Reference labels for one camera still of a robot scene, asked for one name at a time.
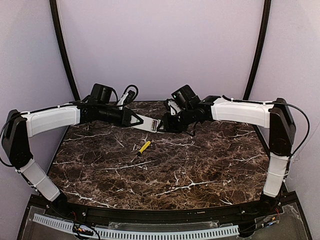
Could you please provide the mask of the white remote control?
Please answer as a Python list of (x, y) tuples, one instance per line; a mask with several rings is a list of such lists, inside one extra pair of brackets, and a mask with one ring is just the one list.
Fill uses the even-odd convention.
[(138, 129), (138, 130), (147, 131), (147, 132), (151, 132), (151, 130), (150, 130), (151, 121), (152, 120), (158, 120), (160, 122), (160, 119), (156, 119), (156, 118), (152, 118), (152, 117), (148, 117), (148, 116), (143, 116), (143, 115), (140, 115), (140, 114), (138, 114), (138, 115), (144, 120), (144, 123), (141, 124), (141, 125), (132, 126), (132, 128), (135, 128), (135, 129)]

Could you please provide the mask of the yellow handled screwdriver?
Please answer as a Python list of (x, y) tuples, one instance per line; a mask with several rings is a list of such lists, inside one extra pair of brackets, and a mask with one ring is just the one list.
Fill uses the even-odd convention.
[(149, 146), (151, 145), (151, 141), (148, 140), (137, 152), (137, 156), (140, 156)]

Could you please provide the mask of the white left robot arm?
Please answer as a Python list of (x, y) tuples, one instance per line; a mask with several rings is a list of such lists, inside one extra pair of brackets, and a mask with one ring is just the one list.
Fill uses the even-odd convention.
[(6, 167), (15, 168), (48, 203), (64, 216), (71, 212), (68, 198), (48, 177), (54, 152), (70, 126), (94, 121), (133, 127), (137, 115), (127, 106), (136, 99), (139, 89), (130, 84), (121, 98), (110, 102), (116, 90), (94, 84), (91, 93), (82, 100), (32, 111), (12, 109), (0, 135), (1, 147), (8, 158)]

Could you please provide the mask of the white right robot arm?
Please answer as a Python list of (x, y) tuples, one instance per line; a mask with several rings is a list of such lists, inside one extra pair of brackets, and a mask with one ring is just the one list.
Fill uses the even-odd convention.
[(269, 157), (267, 177), (260, 195), (258, 211), (270, 213), (279, 203), (281, 187), (289, 173), (296, 124), (283, 98), (275, 101), (249, 101), (209, 95), (200, 99), (186, 84), (167, 99), (167, 112), (158, 131), (182, 133), (190, 124), (229, 121), (252, 125)]

